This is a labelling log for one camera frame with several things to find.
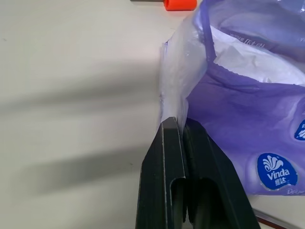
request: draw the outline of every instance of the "white desk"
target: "white desk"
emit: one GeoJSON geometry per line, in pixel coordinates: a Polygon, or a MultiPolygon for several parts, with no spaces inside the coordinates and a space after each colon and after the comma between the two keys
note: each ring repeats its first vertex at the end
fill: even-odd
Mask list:
{"type": "MultiPolygon", "coordinates": [[[[159,48],[186,14],[129,0],[0,0],[0,228],[134,228],[159,48]]],[[[305,225],[304,198],[252,203],[305,225]]]]}

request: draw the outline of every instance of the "orange cap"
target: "orange cap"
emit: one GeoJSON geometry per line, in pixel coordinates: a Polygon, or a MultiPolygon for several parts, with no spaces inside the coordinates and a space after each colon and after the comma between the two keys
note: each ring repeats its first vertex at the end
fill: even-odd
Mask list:
{"type": "Polygon", "coordinates": [[[194,10],[197,6],[197,0],[164,0],[164,6],[167,11],[194,10]]]}

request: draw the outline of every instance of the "vinda logo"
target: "vinda logo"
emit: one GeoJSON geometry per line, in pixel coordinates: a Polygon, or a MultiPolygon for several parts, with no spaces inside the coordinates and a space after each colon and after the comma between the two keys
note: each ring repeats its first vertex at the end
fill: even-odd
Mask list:
{"type": "Polygon", "coordinates": [[[297,184],[297,173],[291,163],[276,154],[261,154],[257,159],[257,172],[261,182],[271,190],[297,184]]]}
{"type": "Polygon", "coordinates": [[[295,139],[305,141],[305,120],[301,122],[299,128],[296,130],[295,139]]]}

